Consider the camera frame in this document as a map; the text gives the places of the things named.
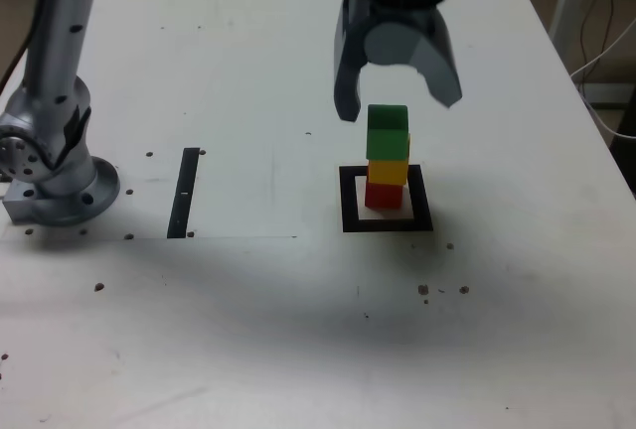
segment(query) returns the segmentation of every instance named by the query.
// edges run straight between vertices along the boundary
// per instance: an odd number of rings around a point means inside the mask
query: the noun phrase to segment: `green block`
[[[403,161],[408,157],[408,131],[370,129],[367,131],[367,159]]]
[[[408,108],[401,104],[370,104],[368,129],[399,129],[408,132]]]
[[[408,157],[408,108],[400,104],[370,104],[367,159],[403,161]]]

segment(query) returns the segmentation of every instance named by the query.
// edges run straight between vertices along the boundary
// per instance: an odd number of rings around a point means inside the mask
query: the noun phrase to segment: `black square marker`
[[[417,232],[433,230],[424,179],[419,165],[408,166],[408,191],[413,209],[412,218],[360,219],[356,177],[367,176],[367,166],[341,166],[340,200],[342,204],[343,232]]]

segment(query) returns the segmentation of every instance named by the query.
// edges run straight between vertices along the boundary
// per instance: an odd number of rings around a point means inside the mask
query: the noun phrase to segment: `black strip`
[[[198,164],[199,148],[185,148],[181,158],[181,168],[179,169],[175,199],[172,203],[172,212],[170,213],[168,238],[186,238]]]
[[[367,166],[341,166],[340,202],[342,205],[343,232],[416,232],[433,230],[433,222],[428,208],[424,179],[416,164],[408,166],[408,191],[413,218],[404,219],[362,219],[358,215],[356,177],[367,175]]]

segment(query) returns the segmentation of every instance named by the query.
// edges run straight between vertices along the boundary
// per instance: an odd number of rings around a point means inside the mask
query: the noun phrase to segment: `stacked blocks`
[[[399,209],[408,176],[408,109],[401,105],[369,105],[365,206]]]

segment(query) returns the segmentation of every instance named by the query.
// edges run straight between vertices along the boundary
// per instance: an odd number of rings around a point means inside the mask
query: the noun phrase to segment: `table surface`
[[[375,234],[341,231],[366,117],[332,102],[339,2],[95,0],[88,143],[122,193],[32,235],[2,213],[0,427],[634,427],[636,210],[529,0],[442,4],[450,110],[365,68],[435,227]],[[195,237],[168,240],[185,147]]]

